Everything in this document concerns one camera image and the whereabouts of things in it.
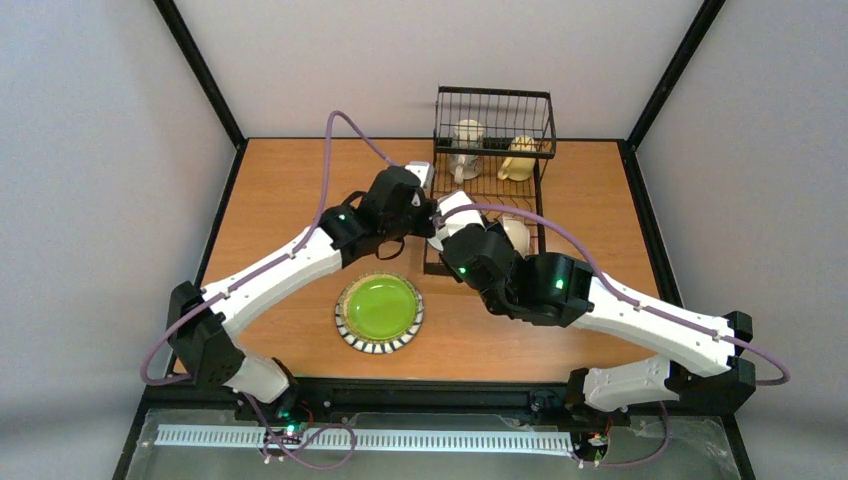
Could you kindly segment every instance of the wire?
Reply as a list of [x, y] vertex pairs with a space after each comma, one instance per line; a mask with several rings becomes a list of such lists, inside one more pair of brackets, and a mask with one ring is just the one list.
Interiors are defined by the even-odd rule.
[[437, 222], [443, 223], [446, 218], [451, 217], [453, 215], [456, 215], [457, 213], [466, 212], [466, 211], [469, 211], [469, 210], [490, 210], [490, 211], [493, 211], [493, 212], [509, 213], [509, 214], [512, 214], [512, 215], [518, 215], [518, 216], [524, 217], [528, 220], [532, 220], [532, 221], [534, 221], [534, 222], [536, 222], [540, 225], [544, 225], [544, 226], [550, 228], [551, 230], [555, 231], [560, 236], [562, 236], [563, 238], [568, 240], [569, 243], [574, 245], [574, 248], [576, 248], [577, 251], [580, 252], [580, 255], [582, 255], [583, 258], [586, 259], [586, 262], [592, 267], [592, 270], [594, 270], [594, 272], [596, 273], [598, 280], [600, 280], [601, 283], [604, 285], [604, 287], [606, 287], [606, 289], [609, 290], [609, 292], [612, 293], [613, 296], [615, 296], [618, 300], [625, 302], [625, 303], [627, 303], [627, 304], [629, 304], [633, 307], [641, 308], [642, 310], [645, 310], [648, 313], [653, 313], [654, 315], [656, 315], [658, 317], [664, 318], [664, 319], [669, 320], [671, 322], [674, 322], [678, 325], [681, 325], [681, 326], [684, 326], [684, 327], [687, 327], [687, 328], [691, 328], [692, 330], [703, 333], [704, 335], [709, 335], [711, 338], [718, 338], [720, 340], [724, 340], [725, 342], [732, 343], [733, 345], [742, 347], [745, 350], [748, 350], [751, 353], [761, 357], [765, 361], [771, 363], [778, 370], [780, 370], [781, 376], [779, 378], [768, 379], [768, 380], [757, 380], [756, 381], [757, 385], [762, 385], [762, 386], [783, 385], [784, 383], [788, 382], [789, 379], [791, 378], [791, 375], [789, 373], [789, 368], [783, 362], [781, 362], [777, 357], [773, 356], [771, 353], [763, 350], [762, 348], [760, 348], [756, 345], [752, 345], [752, 344], [750, 344], [750, 343], [748, 343], [744, 340], [740, 340], [736, 337], [729, 337], [727, 335], [721, 335], [720, 336], [719, 333], [716, 330], [712, 330], [712, 329], [709, 329], [709, 328], [704, 327], [702, 325], [698, 325], [697, 323], [690, 322], [689, 320], [686, 320], [684, 318], [678, 317], [677, 315], [673, 315], [671, 313], [665, 312], [665, 311], [660, 310], [658, 308], [655, 308], [655, 307], [652, 307], [652, 306], [640, 306], [639, 300], [636, 300], [635, 298], [632, 298], [632, 297], [628, 296], [627, 294], [619, 291], [616, 287], [614, 287], [612, 285], [612, 283], [610, 283], [610, 281], [607, 279], [607, 275], [603, 272], [603, 270], [601, 270], [600, 266], [595, 261], [595, 258], [592, 256], [591, 253], [589, 253], [589, 250], [574, 235], [572, 235], [568, 230], [557, 225], [553, 221], [548, 220], [547, 218], [539, 216], [539, 215], [537, 215], [533, 212], [528, 212], [527, 210], [522, 210], [520, 208], [512, 207], [512, 206], [509, 206], [509, 205], [493, 205], [493, 204], [486, 204], [486, 203], [475, 203], [475, 204], [471, 204], [471, 205], [460, 205], [456, 208], [453, 208], [453, 209], [449, 210], [448, 212], [446, 212], [444, 215], [442, 215], [441, 218], [437, 219]]
[[[262, 410], [259, 408], [259, 405], [256, 403], [256, 399], [253, 398], [253, 395], [244, 394], [244, 396], [247, 398], [247, 401], [250, 403], [250, 406], [253, 407], [253, 411], [256, 412], [256, 418], [259, 419], [259, 423], [261, 423], [262, 426], [265, 427], [265, 431], [268, 432], [268, 441], [265, 442], [265, 446], [262, 449], [262, 453], [265, 455], [265, 458], [270, 458], [272, 456], [268, 452], [268, 447], [271, 443], [274, 443], [278, 447], [280, 447], [280, 450], [283, 452], [283, 455], [291, 458], [292, 460], [303, 465], [304, 467], [311, 468], [312, 470], [328, 471], [335, 470], [344, 465], [348, 460], [350, 460], [350, 457], [356, 450], [356, 432], [354, 432], [353, 429], [349, 426], [342, 425], [340, 423], [331, 423], [322, 426], [321, 428], [316, 430], [315, 433], [312, 434], [308, 439], [306, 439], [305, 442], [301, 443], [300, 446], [298, 446], [294, 450], [290, 450], [288, 447], [285, 446], [285, 444], [283, 444], [282, 438], [280, 438], [280, 436], [277, 435], [276, 432], [274, 432], [274, 429], [271, 428], [271, 424], [268, 423], [268, 419], [266, 419], [265, 415], [262, 414]], [[303, 460], [299, 457], [298, 454], [305, 450], [306, 447], [309, 446], [309, 444], [314, 442], [326, 430], [330, 430], [333, 428], [345, 430], [350, 434], [350, 448], [348, 449], [347, 454], [344, 456], [344, 458], [332, 465], [316, 465], [314, 463], [307, 462], [306, 460]]]
[[[645, 458], [640, 458], [639, 460], [631, 460], [629, 462], [618, 462], [618, 463], [599, 463], [599, 464], [596, 465], [597, 467], [605, 467], [605, 468], [636, 467], [636, 466], [643, 465], [645, 463], [651, 462], [653, 460], [656, 460], [660, 455], [662, 455], [666, 451], [666, 449], [668, 448], [668, 444], [671, 443], [671, 432], [669, 431], [669, 428], [668, 428], [668, 410], [665, 409], [665, 403], [663, 403], [663, 402], [659, 402], [659, 403], [660, 403], [660, 409], [662, 410], [662, 422], [663, 422], [663, 443], [660, 444], [659, 448], [657, 448], [657, 450], [654, 453], [648, 455]], [[608, 439], [607, 442], [608, 442], [607, 443], [607, 449], [609, 449], [609, 446], [612, 444], [612, 441], [611, 441], [611, 439]], [[582, 459], [580, 459], [580, 457], [575, 455], [574, 452], [571, 453], [571, 458], [576, 460], [581, 465], [584, 462]]]
[[[318, 222], [321, 221], [321, 214], [324, 213], [324, 207], [327, 204], [327, 192], [330, 186], [330, 154], [333, 140], [333, 122], [336, 117], [341, 117], [345, 122], [347, 122], [347, 124], [350, 125], [353, 131], [355, 131], [356, 134], [359, 135], [359, 137], [364, 140], [365, 143], [367, 143], [372, 150], [374, 150], [374, 153], [376, 153], [386, 163], [388, 163], [389, 165], [397, 165], [397, 163], [395, 163], [391, 158], [389, 158], [389, 156], [385, 152], [383, 152], [374, 143], [373, 140], [368, 138], [365, 133], [363, 133], [362, 130], [360, 130], [359, 127], [356, 126], [355, 123], [353, 123], [353, 120], [351, 120], [351, 118], [346, 113], [341, 112], [339, 110], [334, 110], [332, 113], [330, 113], [330, 116], [327, 117], [327, 127], [324, 131], [324, 173], [323, 178], [321, 180], [321, 199], [318, 202], [318, 209], [315, 212], [315, 216], [312, 218], [312, 223], [309, 225], [309, 229], [306, 231], [306, 234], [303, 236], [303, 238], [300, 239], [300, 242], [298, 242], [294, 246], [294, 248], [292, 248], [291, 255], [296, 255], [297, 252], [299, 252], [300, 249], [306, 245], [306, 242], [308, 242], [309, 239], [312, 237], [312, 234], [315, 232], [315, 229], [318, 228]], [[162, 348], [162, 346], [165, 344], [165, 342], [168, 341], [168, 338], [170, 338], [171, 335], [175, 334], [177, 330], [179, 330], [183, 325], [188, 323], [192, 318], [196, 317], [203, 310], [211, 307], [221, 299], [226, 298], [229, 294], [244, 286], [244, 284], [246, 284], [247, 282], [253, 280], [259, 275], [262, 275], [263, 273], [276, 267], [277, 265], [285, 262], [289, 258], [291, 258], [290, 254], [284, 253], [283, 255], [280, 255], [279, 257], [270, 260], [268, 263], [260, 266], [256, 270], [253, 270], [252, 272], [248, 273], [236, 282], [233, 282], [232, 285], [227, 287], [226, 293], [217, 293], [216, 295], [212, 296], [200, 305], [192, 308], [191, 310], [189, 310], [188, 313], [180, 317], [179, 320], [174, 322], [173, 325], [171, 325], [167, 330], [165, 330], [165, 333], [159, 338], [159, 340], [157, 340], [153, 347], [151, 347], [150, 350], [147, 351], [147, 355], [144, 357], [144, 361], [141, 362], [141, 368], [139, 369], [139, 376], [141, 377], [141, 380], [147, 385], [159, 387], [191, 379], [191, 375], [189, 374], [180, 374], [174, 375], [172, 377], [154, 379], [148, 375], [147, 370], [150, 368], [150, 362], [153, 361], [153, 357], [156, 355], [156, 352], [158, 352], [159, 349]]]

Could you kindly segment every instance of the mug handle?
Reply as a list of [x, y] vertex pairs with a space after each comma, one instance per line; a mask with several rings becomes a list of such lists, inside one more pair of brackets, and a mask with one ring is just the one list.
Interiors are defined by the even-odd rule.
[[498, 178], [500, 180], [506, 180], [509, 178], [509, 164], [512, 163], [512, 157], [506, 157], [504, 162], [501, 164], [501, 168], [498, 170]]

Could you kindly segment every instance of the black frame post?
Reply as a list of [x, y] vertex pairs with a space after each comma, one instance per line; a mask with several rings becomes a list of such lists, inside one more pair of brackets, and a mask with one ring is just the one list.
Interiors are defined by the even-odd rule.
[[648, 104], [645, 105], [645, 109], [642, 110], [639, 120], [636, 121], [636, 125], [627, 138], [627, 145], [631, 151], [635, 152], [642, 143], [642, 140], [645, 139], [645, 135], [648, 134], [648, 130], [650, 130], [654, 120], [660, 114], [665, 101], [671, 95], [671, 91], [674, 89], [677, 81], [680, 80], [680, 76], [683, 75], [686, 65], [689, 64], [689, 60], [692, 59], [695, 50], [701, 44], [701, 40], [706, 36], [707, 31], [713, 24], [713, 20], [718, 16], [718, 12], [721, 11], [724, 2], [725, 0], [704, 0], [704, 3], [698, 10], [698, 14], [695, 15], [695, 19], [689, 25], [689, 30], [683, 36], [680, 46], [674, 52], [674, 56], [671, 58], [668, 67], [666, 67], [665, 73], [660, 78], [660, 82], [654, 89], [654, 93], [648, 99]]
[[227, 101], [224, 100], [224, 95], [221, 94], [218, 84], [215, 83], [215, 79], [212, 77], [212, 72], [209, 71], [206, 61], [203, 60], [203, 55], [200, 54], [197, 44], [194, 43], [194, 38], [192, 38], [191, 33], [188, 31], [188, 27], [185, 21], [183, 21], [177, 5], [174, 3], [174, 0], [153, 0], [153, 3], [156, 4], [159, 13], [162, 15], [162, 19], [165, 20], [168, 29], [171, 30], [171, 35], [174, 36], [174, 40], [177, 41], [177, 45], [179, 45], [180, 50], [183, 52], [183, 56], [197, 77], [197, 81], [200, 83], [201, 88], [203, 88], [203, 93], [206, 94], [206, 98], [209, 99], [209, 103], [215, 109], [221, 125], [223, 125], [224, 130], [226, 130], [227, 135], [230, 137], [230, 141], [233, 142], [234, 147], [239, 148], [244, 144], [244, 135], [242, 135], [241, 129], [239, 129], [236, 119], [233, 117], [233, 112], [227, 106]]

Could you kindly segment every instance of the white enclosure wall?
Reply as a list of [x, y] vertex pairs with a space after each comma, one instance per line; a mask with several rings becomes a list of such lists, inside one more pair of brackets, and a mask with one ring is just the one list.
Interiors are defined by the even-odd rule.
[[638, 152], [687, 306], [751, 313], [794, 373], [739, 412], [758, 478], [848, 471], [846, 24], [727, 2]]
[[560, 137], [625, 138], [700, 0], [181, 0], [246, 136], [430, 136], [441, 85], [548, 90]]
[[139, 363], [171, 288], [194, 278], [234, 152], [153, 2], [13, 3], [0, 478], [111, 478]]

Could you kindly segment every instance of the white backdrop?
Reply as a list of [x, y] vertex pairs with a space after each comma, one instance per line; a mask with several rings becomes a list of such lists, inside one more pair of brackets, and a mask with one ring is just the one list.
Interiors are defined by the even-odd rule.
[[111, 478], [234, 150], [153, 2], [6, 10], [0, 478]]
[[848, 8], [763, 3], [727, 2], [639, 161], [687, 306], [793, 372], [739, 411], [757, 477], [846, 478]]
[[550, 91], [560, 137], [623, 138], [700, 0], [181, 0], [247, 136], [430, 136], [441, 85]]

